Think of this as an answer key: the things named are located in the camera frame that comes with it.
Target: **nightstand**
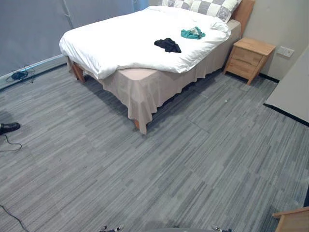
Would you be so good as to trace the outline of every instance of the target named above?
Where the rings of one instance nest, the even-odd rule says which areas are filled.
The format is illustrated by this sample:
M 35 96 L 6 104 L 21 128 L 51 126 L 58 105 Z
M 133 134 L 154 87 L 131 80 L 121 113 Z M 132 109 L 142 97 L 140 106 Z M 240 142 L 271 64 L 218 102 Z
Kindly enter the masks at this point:
M 228 71 L 239 75 L 248 79 L 247 84 L 250 85 L 275 48 L 274 45 L 244 37 L 234 43 L 223 73 Z

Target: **green clothing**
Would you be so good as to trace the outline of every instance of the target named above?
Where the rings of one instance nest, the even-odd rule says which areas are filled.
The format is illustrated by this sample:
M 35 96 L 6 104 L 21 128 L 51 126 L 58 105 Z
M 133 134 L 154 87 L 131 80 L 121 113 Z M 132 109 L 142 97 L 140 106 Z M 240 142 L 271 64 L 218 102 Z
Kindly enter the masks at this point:
M 205 36 L 205 33 L 201 32 L 200 28 L 195 27 L 190 30 L 182 30 L 182 37 L 188 39 L 196 39 L 199 40 Z

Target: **wall socket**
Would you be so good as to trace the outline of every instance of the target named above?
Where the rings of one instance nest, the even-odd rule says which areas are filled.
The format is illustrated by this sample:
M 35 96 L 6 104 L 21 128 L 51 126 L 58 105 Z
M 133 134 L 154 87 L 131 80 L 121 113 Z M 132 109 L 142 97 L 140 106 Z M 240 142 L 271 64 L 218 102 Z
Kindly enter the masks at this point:
M 287 47 L 279 47 L 277 53 L 285 57 L 291 57 L 291 55 L 294 53 L 294 50 Z

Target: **drawer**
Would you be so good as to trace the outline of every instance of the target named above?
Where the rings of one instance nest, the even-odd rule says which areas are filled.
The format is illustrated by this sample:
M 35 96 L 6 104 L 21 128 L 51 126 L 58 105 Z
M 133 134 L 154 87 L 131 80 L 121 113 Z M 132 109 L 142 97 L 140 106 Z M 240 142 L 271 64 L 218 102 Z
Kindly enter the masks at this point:
M 255 66 L 247 62 L 232 58 L 226 70 L 246 79 L 250 79 L 255 69 Z
M 251 52 L 239 47 L 235 47 L 235 51 L 233 54 L 233 59 L 244 61 L 248 64 L 251 64 L 253 66 L 257 66 L 262 59 L 262 55 L 257 54 L 255 52 Z

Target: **pillow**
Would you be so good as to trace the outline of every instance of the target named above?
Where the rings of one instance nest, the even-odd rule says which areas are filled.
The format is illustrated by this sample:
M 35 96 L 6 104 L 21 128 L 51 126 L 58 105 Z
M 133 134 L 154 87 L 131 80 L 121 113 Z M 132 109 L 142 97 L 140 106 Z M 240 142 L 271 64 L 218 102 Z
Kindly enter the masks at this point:
M 162 0 L 162 6 L 178 7 L 189 10 L 194 0 Z
M 194 0 L 190 10 L 204 15 L 220 18 L 227 23 L 233 11 L 238 7 L 239 0 Z

